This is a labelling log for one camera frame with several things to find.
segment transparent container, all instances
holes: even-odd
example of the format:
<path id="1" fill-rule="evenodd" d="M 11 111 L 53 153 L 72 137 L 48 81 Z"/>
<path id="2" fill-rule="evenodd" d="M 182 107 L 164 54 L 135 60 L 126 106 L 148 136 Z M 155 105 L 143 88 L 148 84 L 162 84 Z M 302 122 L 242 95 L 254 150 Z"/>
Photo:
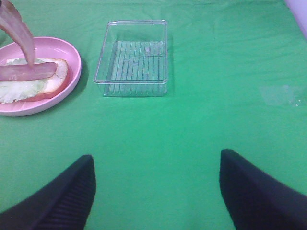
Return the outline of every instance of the transparent container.
<path id="1" fill-rule="evenodd" d="M 164 96 L 166 21 L 109 22 L 94 81 L 105 97 Z"/>

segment pink plate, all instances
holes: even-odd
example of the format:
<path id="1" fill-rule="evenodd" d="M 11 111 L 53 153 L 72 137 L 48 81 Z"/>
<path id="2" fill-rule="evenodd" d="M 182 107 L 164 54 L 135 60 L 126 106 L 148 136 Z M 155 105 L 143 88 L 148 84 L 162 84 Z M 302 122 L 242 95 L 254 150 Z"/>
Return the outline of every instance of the pink plate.
<path id="1" fill-rule="evenodd" d="M 0 115 L 25 116 L 46 110 L 62 101 L 77 85 L 81 74 L 81 58 L 70 43 L 54 37 L 35 37 L 35 53 L 37 58 L 61 58 L 67 61 L 71 73 L 67 87 L 51 99 L 37 102 L 0 103 Z M 16 43 L 0 48 L 0 65 L 5 65 L 10 58 L 24 58 Z"/>

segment green surface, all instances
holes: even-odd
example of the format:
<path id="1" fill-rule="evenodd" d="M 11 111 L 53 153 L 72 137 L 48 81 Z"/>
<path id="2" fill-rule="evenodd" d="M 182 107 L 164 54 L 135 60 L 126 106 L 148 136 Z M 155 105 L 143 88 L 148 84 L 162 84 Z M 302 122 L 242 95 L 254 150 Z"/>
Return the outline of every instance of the green surface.
<path id="1" fill-rule="evenodd" d="M 234 230 L 218 184 L 232 148 L 307 194 L 307 44 L 282 0 L 12 0 L 34 36 L 80 52 L 75 90 L 36 115 L 0 117 L 0 209 L 82 154 L 97 192 L 86 230 Z M 108 21 L 168 21 L 162 98 L 103 98 L 93 82 Z M 0 32 L 0 46 L 10 43 Z"/>

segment green tablecloth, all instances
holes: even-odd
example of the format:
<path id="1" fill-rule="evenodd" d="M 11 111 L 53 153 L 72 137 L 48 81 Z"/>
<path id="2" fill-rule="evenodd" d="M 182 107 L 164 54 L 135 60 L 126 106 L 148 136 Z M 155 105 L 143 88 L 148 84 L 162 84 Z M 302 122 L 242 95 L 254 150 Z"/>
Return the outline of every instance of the green tablecloth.
<path id="1" fill-rule="evenodd" d="M 83 154 L 97 180 L 86 230 L 234 230 L 223 148 L 307 194 L 307 44 L 282 0 L 12 2 L 34 36 L 72 43 L 83 70 L 51 109 L 0 117 L 0 211 Z M 167 95 L 103 98 L 93 77 L 107 22 L 160 19 Z"/>

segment ham slice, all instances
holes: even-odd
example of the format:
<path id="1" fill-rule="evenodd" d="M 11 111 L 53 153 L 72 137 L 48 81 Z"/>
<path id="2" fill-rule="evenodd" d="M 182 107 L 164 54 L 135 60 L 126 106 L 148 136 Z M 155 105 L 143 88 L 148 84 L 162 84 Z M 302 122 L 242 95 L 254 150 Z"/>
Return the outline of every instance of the ham slice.
<path id="1" fill-rule="evenodd" d="M 0 66 L 0 81 L 29 81 L 53 76 L 58 65 L 54 62 L 29 65 Z"/>
<path id="2" fill-rule="evenodd" d="M 27 63 L 32 67 L 35 59 L 33 36 L 19 12 L 8 0 L 0 0 L 0 29 L 20 46 Z"/>

